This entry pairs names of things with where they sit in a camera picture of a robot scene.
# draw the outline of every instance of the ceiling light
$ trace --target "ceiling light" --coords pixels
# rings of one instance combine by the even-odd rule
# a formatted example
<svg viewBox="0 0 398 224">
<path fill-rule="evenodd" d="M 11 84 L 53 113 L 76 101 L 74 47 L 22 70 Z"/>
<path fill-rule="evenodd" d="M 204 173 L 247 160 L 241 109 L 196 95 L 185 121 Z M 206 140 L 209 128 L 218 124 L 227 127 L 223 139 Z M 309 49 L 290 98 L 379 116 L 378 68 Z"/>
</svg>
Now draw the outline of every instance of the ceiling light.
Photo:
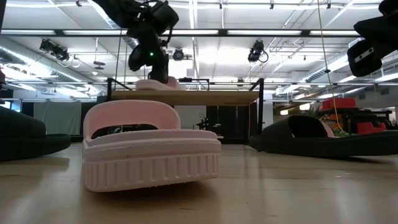
<svg viewBox="0 0 398 224">
<path fill-rule="evenodd" d="M 390 75 L 384 75 L 380 78 L 375 79 L 375 82 L 385 82 L 385 81 L 389 81 L 389 80 L 393 80 L 398 78 L 398 73 L 393 73 Z"/>
<path fill-rule="evenodd" d="M 275 94 L 275 90 L 263 90 L 264 94 Z"/>
<path fill-rule="evenodd" d="M 356 91 L 363 90 L 363 89 L 365 89 L 365 87 L 356 88 L 356 89 L 345 92 L 345 94 L 355 93 Z"/>
<path fill-rule="evenodd" d="M 351 81 L 351 80 L 354 80 L 356 77 L 355 76 L 349 76 L 349 77 L 346 77 L 346 78 L 344 78 L 344 79 L 342 79 L 342 80 L 340 80 L 340 81 L 338 81 L 339 83 L 343 83 L 343 82 L 349 82 L 349 81 Z"/>
<path fill-rule="evenodd" d="M 281 90 L 281 88 L 277 89 L 277 95 L 281 95 L 281 94 L 286 94 L 286 93 L 290 93 L 291 91 L 297 89 L 298 87 L 300 87 L 299 85 L 290 85 L 289 87 L 287 87 L 285 90 L 283 90 L 282 92 L 278 91 Z"/>
<path fill-rule="evenodd" d="M 64 88 L 64 87 L 57 88 L 57 91 L 58 91 L 59 93 L 61 93 L 61 94 L 64 94 L 64 95 L 67 95 L 67 96 L 72 96 L 72 97 L 75 97 L 75 98 L 84 98 L 84 97 L 88 97 L 88 96 L 87 96 L 86 94 L 84 94 L 84 93 L 81 93 L 81 92 L 76 91 L 76 90 L 71 90 L 71 89 L 68 89 L 68 88 Z"/>
<path fill-rule="evenodd" d="M 288 110 L 280 111 L 280 115 L 288 115 L 288 114 L 289 114 Z"/>
<path fill-rule="evenodd" d="M 331 64 L 329 64 L 328 69 L 330 70 L 330 72 L 334 72 L 336 70 L 339 70 L 345 66 L 348 65 L 348 56 L 344 55 L 343 57 L 335 60 L 334 62 L 332 62 Z"/>
<path fill-rule="evenodd" d="M 29 85 L 25 85 L 25 84 L 18 84 L 18 85 L 14 85 L 14 84 L 8 84 L 10 86 L 14 86 L 14 87 L 18 87 L 18 88 L 23 88 L 25 90 L 30 90 L 30 91 L 36 91 L 35 88 L 29 86 Z"/>
<path fill-rule="evenodd" d="M 352 35 L 359 36 L 359 34 L 354 30 L 324 30 L 322 31 L 323 35 Z M 321 35 L 320 30 L 312 30 L 310 31 L 310 35 Z"/>
<path fill-rule="evenodd" d="M 311 105 L 309 103 L 300 105 L 300 110 L 309 110 L 310 108 L 311 108 Z"/>
<path fill-rule="evenodd" d="M 169 30 L 165 31 L 162 35 L 168 35 Z M 218 35 L 218 30 L 173 30 L 173 35 Z"/>
<path fill-rule="evenodd" d="M 331 93 L 319 96 L 320 99 L 327 99 L 327 98 L 331 98 L 331 97 L 333 97 L 333 95 Z"/>
<path fill-rule="evenodd" d="M 299 99 L 304 98 L 304 97 L 306 97 L 305 94 L 300 94 L 300 95 L 296 96 L 295 99 L 299 100 Z"/>
<path fill-rule="evenodd" d="M 229 30 L 228 35 L 300 35 L 301 30 Z"/>
<path fill-rule="evenodd" d="M 65 35 L 120 35 L 120 30 L 64 30 Z"/>
<path fill-rule="evenodd" d="M 54 30 L 14 30 L 14 29 L 3 29 L 1 30 L 2 35 L 55 35 Z"/>
</svg>

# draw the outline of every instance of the wooden floor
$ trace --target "wooden floor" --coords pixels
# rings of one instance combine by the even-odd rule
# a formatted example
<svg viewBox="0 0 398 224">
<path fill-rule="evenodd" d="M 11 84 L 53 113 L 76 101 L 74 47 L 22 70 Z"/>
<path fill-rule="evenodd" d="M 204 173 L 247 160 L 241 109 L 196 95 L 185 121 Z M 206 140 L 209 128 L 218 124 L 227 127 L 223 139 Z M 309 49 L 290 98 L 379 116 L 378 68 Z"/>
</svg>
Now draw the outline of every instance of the wooden floor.
<svg viewBox="0 0 398 224">
<path fill-rule="evenodd" d="M 221 177 L 92 193 L 81 184 L 81 144 L 0 163 L 0 223 L 398 223 L 398 157 L 347 160 L 223 146 Z"/>
</svg>

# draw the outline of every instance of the ceiling pipe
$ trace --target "ceiling pipe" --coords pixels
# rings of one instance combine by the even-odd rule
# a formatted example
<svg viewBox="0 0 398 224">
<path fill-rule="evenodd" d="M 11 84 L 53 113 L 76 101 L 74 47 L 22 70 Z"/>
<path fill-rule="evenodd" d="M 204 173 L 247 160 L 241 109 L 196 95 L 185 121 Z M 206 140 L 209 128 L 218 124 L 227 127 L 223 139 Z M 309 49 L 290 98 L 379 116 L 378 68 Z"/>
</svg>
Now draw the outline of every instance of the ceiling pipe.
<svg viewBox="0 0 398 224">
<path fill-rule="evenodd" d="M 4 50 L 8 50 L 12 52 L 15 57 L 20 56 L 21 60 L 31 60 L 34 63 L 30 63 L 31 65 L 37 63 L 41 65 L 44 69 L 47 69 L 48 71 L 55 71 L 59 74 L 58 77 L 55 78 L 53 81 L 54 85 L 58 85 L 57 81 L 64 80 L 64 79 L 70 79 L 73 80 L 74 82 L 77 82 L 76 84 L 79 84 L 78 82 L 92 82 L 91 79 L 85 77 L 84 75 L 81 75 L 77 72 L 74 72 L 73 70 L 69 68 L 64 68 L 58 63 L 46 58 L 42 57 L 41 55 L 9 40 L 6 38 L 0 38 L 1 46 L 0 48 Z M 106 91 L 106 88 L 104 86 L 98 85 L 95 86 L 98 91 Z"/>
<path fill-rule="evenodd" d="M 344 6 L 344 8 L 342 8 L 342 9 L 340 10 L 340 12 L 338 12 L 338 14 L 335 15 L 335 16 L 334 16 L 326 25 L 324 25 L 322 28 L 325 29 L 325 28 L 327 28 L 328 26 L 330 26 L 337 18 L 339 18 L 341 15 L 343 15 L 343 13 L 346 12 L 356 1 L 358 1 L 358 0 L 351 0 L 349 3 L 347 3 L 347 4 Z M 294 55 L 297 54 L 299 51 L 301 51 L 301 50 L 305 47 L 305 45 L 306 45 L 307 43 L 309 43 L 311 40 L 312 40 L 312 39 L 307 39 L 307 40 L 305 40 L 305 42 L 304 42 L 300 47 L 298 47 L 298 48 L 290 55 L 290 57 L 294 56 Z M 274 70 L 274 72 L 276 72 L 280 67 L 282 67 L 282 66 L 278 66 L 278 67 Z"/>
<path fill-rule="evenodd" d="M 96 12 L 105 20 L 105 22 L 109 25 L 112 29 L 121 29 L 109 16 L 104 12 L 104 10 L 97 5 L 97 3 L 93 2 L 92 0 L 88 0 L 88 2 L 93 6 Z M 138 41 L 131 37 L 122 37 L 122 40 L 132 48 L 133 50 L 137 47 Z"/>
<path fill-rule="evenodd" d="M 355 2 L 356 2 L 357 0 L 351 0 L 341 11 L 343 11 L 343 12 L 339 12 L 335 17 L 333 17 L 327 24 L 326 24 L 326 26 L 325 27 L 323 27 L 323 28 L 326 28 L 327 26 L 329 26 L 333 21 L 335 21 L 337 18 L 339 18 L 345 11 L 347 11 Z M 294 53 L 292 53 L 291 55 L 290 55 L 290 57 L 292 57 L 292 56 L 294 56 L 296 53 L 298 53 L 301 49 L 303 49 L 304 47 L 305 47 L 305 45 L 309 42 L 309 41 L 311 41 L 312 39 L 307 39 L 306 41 L 305 41 L 305 43 L 303 44 L 303 45 L 301 45 L 300 47 L 298 47 L 296 50 L 295 50 L 295 52 Z M 325 65 L 323 65 L 321 68 L 316 68 L 315 69 L 315 72 L 314 72 L 314 70 L 312 70 L 312 71 L 310 71 L 310 73 L 308 74 L 308 75 L 306 75 L 306 77 L 303 79 L 303 80 L 301 80 L 301 81 L 303 81 L 303 82 L 312 82 L 313 80 L 315 80 L 315 79 L 317 79 L 317 78 L 320 78 L 320 77 L 322 77 L 322 76 L 324 76 L 324 75 L 326 75 L 327 73 L 325 72 L 325 70 L 326 70 L 326 66 Z M 289 89 L 288 88 L 286 88 L 286 87 L 281 87 L 281 89 L 279 90 L 279 92 L 285 92 L 285 91 L 289 91 L 289 92 L 291 92 L 291 91 L 293 91 L 293 90 L 295 90 L 297 88 L 297 86 L 296 87 L 294 87 L 294 86 L 290 86 L 289 87 Z"/>
<path fill-rule="evenodd" d="M 74 18 L 72 18 L 68 13 L 66 13 L 63 9 L 61 9 L 60 7 L 57 7 L 57 3 L 55 3 L 53 0 L 47 0 L 50 4 L 52 4 L 52 5 L 54 5 L 55 6 L 55 8 L 58 10 L 58 11 L 60 11 L 64 16 L 66 16 L 67 18 L 69 18 L 69 20 L 71 21 L 71 22 L 73 22 L 74 23 L 74 25 L 75 26 L 77 26 L 77 27 L 79 27 L 80 29 L 82 29 L 82 27 L 81 27 L 81 25 L 79 25 L 77 22 L 76 22 L 76 20 L 74 20 Z M 98 45 L 99 46 L 101 46 L 102 48 L 104 48 L 106 51 L 108 51 L 109 52 L 109 50 L 103 45 L 103 44 L 101 44 L 101 42 L 99 42 L 98 41 Z M 112 54 L 112 53 L 110 53 L 114 58 L 117 58 L 117 55 L 115 55 L 115 54 Z"/>
</svg>

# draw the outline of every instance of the pink object on table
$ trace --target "pink object on table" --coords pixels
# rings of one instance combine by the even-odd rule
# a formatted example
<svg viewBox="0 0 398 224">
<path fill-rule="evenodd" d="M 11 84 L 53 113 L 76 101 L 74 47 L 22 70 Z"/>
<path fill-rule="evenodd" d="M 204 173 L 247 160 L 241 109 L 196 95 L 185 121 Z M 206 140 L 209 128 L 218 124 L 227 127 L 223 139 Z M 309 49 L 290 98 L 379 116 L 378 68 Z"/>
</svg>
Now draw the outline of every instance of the pink object on table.
<svg viewBox="0 0 398 224">
<path fill-rule="evenodd" d="M 169 82 L 163 84 L 156 80 L 139 80 L 136 82 L 136 90 L 185 90 L 174 77 L 169 77 Z"/>
<path fill-rule="evenodd" d="M 91 138 L 98 129 L 122 124 L 151 124 L 158 130 Z M 83 137 L 83 183 L 95 192 L 218 177 L 217 135 L 181 130 L 177 112 L 164 103 L 121 100 L 96 105 L 85 117 Z"/>
</svg>

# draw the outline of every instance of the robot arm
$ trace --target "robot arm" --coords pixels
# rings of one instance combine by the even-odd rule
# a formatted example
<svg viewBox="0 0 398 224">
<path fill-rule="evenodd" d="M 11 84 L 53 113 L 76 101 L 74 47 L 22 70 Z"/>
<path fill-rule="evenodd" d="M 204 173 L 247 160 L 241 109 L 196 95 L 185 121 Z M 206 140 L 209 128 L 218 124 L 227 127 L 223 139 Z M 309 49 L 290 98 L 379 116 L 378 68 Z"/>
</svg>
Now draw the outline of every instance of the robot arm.
<svg viewBox="0 0 398 224">
<path fill-rule="evenodd" d="M 163 49 L 170 41 L 172 29 L 178 22 L 177 13 L 168 1 L 150 0 L 93 0 L 117 25 L 128 29 L 127 35 L 136 38 L 139 45 L 129 57 L 129 68 L 139 70 L 143 65 L 152 66 L 149 78 L 161 83 L 168 82 L 169 55 Z M 159 36 L 170 29 L 169 38 Z"/>
<path fill-rule="evenodd" d="M 379 70 L 382 59 L 398 50 L 398 1 L 384 0 L 379 11 L 381 17 L 359 21 L 354 26 L 364 38 L 347 51 L 349 67 L 356 77 Z"/>
</svg>

